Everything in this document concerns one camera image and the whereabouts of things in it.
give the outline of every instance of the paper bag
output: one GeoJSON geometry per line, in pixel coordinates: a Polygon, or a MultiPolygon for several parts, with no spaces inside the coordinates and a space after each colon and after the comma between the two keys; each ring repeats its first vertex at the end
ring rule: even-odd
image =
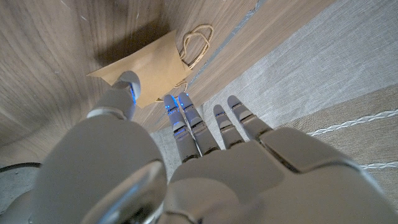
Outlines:
{"type": "Polygon", "coordinates": [[[135,72],[141,83],[137,106],[143,108],[163,97],[192,70],[184,63],[175,45],[173,30],[130,56],[88,74],[101,77],[110,85],[126,70],[135,72]]]}

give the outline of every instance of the textured fabric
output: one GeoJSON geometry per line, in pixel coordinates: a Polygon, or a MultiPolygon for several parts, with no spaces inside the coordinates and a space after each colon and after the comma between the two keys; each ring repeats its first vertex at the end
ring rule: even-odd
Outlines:
{"type": "MultiPolygon", "coordinates": [[[[326,8],[199,107],[218,144],[223,147],[213,115],[216,104],[248,139],[228,109],[229,95],[236,95],[271,127],[286,124],[306,133],[398,108],[397,11],[398,1],[388,0],[340,0],[326,8]]],[[[317,138],[360,164],[392,162],[398,155],[397,130],[397,118],[392,117],[317,138]]],[[[177,153],[170,128],[152,136],[164,155],[177,153]]],[[[178,156],[166,159],[168,174],[176,162],[178,156]]],[[[396,202],[398,177],[383,171],[377,170],[376,179],[396,202]]]]}
{"type": "Polygon", "coordinates": [[[22,167],[0,173],[0,215],[21,194],[32,190],[39,169],[22,167]]]}
{"type": "Polygon", "coordinates": [[[397,84],[397,11],[398,1],[335,2],[204,103],[205,121],[216,130],[216,104],[231,114],[229,95],[276,127],[397,84]]]}
{"type": "Polygon", "coordinates": [[[398,116],[357,124],[315,137],[349,155],[359,164],[398,161],[398,116]]]}
{"type": "Polygon", "coordinates": [[[397,96],[398,85],[392,85],[317,111],[316,113],[286,123],[284,126],[294,127],[305,133],[314,132],[333,124],[341,124],[366,115],[397,109],[397,96]]]}

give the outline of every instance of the beige fabric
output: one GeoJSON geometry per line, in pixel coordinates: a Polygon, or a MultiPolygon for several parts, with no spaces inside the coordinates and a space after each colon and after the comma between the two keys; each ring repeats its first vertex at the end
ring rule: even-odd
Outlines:
{"type": "Polygon", "coordinates": [[[313,132],[333,124],[341,124],[366,115],[396,109],[398,108],[397,96],[398,85],[392,85],[317,111],[284,124],[284,126],[295,127],[306,133],[313,132]]]}
{"type": "Polygon", "coordinates": [[[331,144],[359,164],[398,161],[398,116],[357,124],[315,137],[331,144]]]}
{"type": "MultiPolygon", "coordinates": [[[[335,124],[397,109],[397,96],[398,85],[393,85],[325,108],[282,126],[312,133],[335,124]]],[[[372,121],[353,124],[314,137],[331,144],[361,165],[398,161],[398,115],[390,117],[383,115],[372,121]]],[[[366,169],[366,171],[372,174],[387,199],[398,209],[398,168],[366,169]]]]}

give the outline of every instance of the robot finger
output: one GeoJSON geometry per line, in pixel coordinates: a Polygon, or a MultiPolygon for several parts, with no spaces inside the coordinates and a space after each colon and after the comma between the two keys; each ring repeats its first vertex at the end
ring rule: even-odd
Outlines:
{"type": "Polygon", "coordinates": [[[231,120],[229,120],[221,105],[214,106],[213,112],[226,149],[231,148],[235,144],[244,142],[242,136],[239,134],[235,125],[232,124],[231,120]]]}
{"type": "Polygon", "coordinates": [[[206,155],[214,150],[220,150],[220,147],[207,128],[206,123],[202,120],[198,111],[195,109],[195,106],[193,105],[188,94],[184,92],[180,93],[178,96],[178,101],[180,102],[185,113],[185,117],[187,117],[201,154],[206,155]]]}
{"type": "Polygon", "coordinates": [[[175,98],[171,95],[166,95],[164,97],[164,105],[172,125],[173,135],[175,142],[177,143],[181,161],[184,163],[190,159],[200,157],[195,140],[189,132],[175,98]]]}
{"type": "Polygon", "coordinates": [[[235,114],[236,119],[242,124],[249,138],[258,139],[263,133],[272,130],[265,122],[249,111],[236,96],[228,97],[228,106],[235,114]]]}

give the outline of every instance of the gray fabric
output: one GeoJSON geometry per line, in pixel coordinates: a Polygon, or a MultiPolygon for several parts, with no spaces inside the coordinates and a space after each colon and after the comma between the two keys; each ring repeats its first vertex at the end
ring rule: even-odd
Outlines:
{"type": "Polygon", "coordinates": [[[161,129],[150,134],[150,136],[160,149],[160,153],[162,154],[166,165],[167,180],[170,180],[176,168],[181,164],[172,128],[168,127],[161,129]]]}
{"type": "Polygon", "coordinates": [[[398,1],[337,1],[203,105],[229,95],[276,127],[398,83],[398,1]]]}
{"type": "Polygon", "coordinates": [[[0,173],[0,214],[21,194],[32,190],[38,168],[23,167],[0,173]]]}

